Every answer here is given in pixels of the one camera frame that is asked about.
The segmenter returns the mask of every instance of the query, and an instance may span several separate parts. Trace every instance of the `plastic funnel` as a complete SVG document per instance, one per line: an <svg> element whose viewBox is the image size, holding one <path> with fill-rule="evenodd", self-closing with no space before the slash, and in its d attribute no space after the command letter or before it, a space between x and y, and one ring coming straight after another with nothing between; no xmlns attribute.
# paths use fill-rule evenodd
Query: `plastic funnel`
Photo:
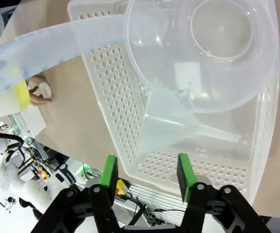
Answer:
<svg viewBox="0 0 280 233"><path fill-rule="evenodd" d="M238 134L201 124L173 92L154 85L145 109L138 154L201 135L235 143L241 138Z"/></svg>
<svg viewBox="0 0 280 233"><path fill-rule="evenodd" d="M73 21L0 45L0 92L80 54L123 41L123 18L115 15Z"/></svg>

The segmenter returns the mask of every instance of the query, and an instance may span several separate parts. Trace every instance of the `green object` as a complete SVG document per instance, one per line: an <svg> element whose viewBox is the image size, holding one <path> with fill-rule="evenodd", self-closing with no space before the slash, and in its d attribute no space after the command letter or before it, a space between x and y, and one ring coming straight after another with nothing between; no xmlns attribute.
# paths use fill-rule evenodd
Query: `green object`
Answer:
<svg viewBox="0 0 280 233"><path fill-rule="evenodd" d="M182 196L184 197L183 201L184 202L188 202L190 199L190 195L191 195L191 187L197 183L197 179L196 176L193 172L191 163L190 163L190 159L188 157L188 154L179 154L179 160L180 163L182 165L182 170L184 173L184 177L185 177L185 194L182 194Z"/></svg>
<svg viewBox="0 0 280 233"><path fill-rule="evenodd" d="M106 188L110 187L115 161L116 161L115 155L108 155L106 158L106 163L103 169L102 177L99 180L99 184L103 185Z"/></svg>

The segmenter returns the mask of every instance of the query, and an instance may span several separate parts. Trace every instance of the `clear plastic tray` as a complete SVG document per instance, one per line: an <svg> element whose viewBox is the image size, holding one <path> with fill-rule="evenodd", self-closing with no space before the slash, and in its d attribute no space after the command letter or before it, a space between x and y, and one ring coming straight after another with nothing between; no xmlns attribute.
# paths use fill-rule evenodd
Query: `clear plastic tray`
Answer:
<svg viewBox="0 0 280 233"><path fill-rule="evenodd" d="M124 14L127 4L116 0L72 0L68 13L71 21ZM276 22L274 1L265 0L264 6ZM240 134L238 143L197 137L136 156L149 91L135 74L124 43L83 55L117 155L129 176L180 193L176 160L179 153L186 152L196 175L209 178L216 188L225 184L236 186L250 203L258 190L273 135L279 93L279 54L277 58L267 84L253 100L229 112L195 114L205 125Z"/></svg>

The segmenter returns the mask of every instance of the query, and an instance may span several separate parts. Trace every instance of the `beige surface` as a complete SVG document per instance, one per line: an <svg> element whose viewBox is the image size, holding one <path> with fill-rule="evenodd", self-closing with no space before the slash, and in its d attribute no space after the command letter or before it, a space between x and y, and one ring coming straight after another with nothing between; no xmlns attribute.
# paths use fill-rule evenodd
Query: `beige surface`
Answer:
<svg viewBox="0 0 280 233"><path fill-rule="evenodd" d="M9 21L0 42L67 22L68 1L23 0ZM280 27L280 0L276 0L276 3ZM106 155L115 153L115 149L82 58L77 57L46 70L44 75L53 90L54 102L40 107L48 126L36 139L54 150L102 169ZM120 176L133 180L124 174L121 165ZM272 148L254 207L259 214L280 216L280 102Z"/></svg>

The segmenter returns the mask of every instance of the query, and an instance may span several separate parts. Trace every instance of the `brown table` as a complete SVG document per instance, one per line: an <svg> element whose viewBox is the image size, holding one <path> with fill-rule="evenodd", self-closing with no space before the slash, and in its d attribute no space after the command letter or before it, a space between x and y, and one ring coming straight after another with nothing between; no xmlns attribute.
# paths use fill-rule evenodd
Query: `brown table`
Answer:
<svg viewBox="0 0 280 233"><path fill-rule="evenodd" d="M69 0L23 0L6 26L0 43L69 21L68 2ZM276 4L280 30L280 0L276 0ZM50 68L44 75L53 90L54 101L40 106L47 127L36 137L37 141L102 169L106 155L115 153L115 148L82 58L76 57ZM122 178L135 181L124 173L121 164L119 170ZM135 182L157 189L138 180ZM272 147L254 208L260 215L280 217L280 99Z"/></svg>

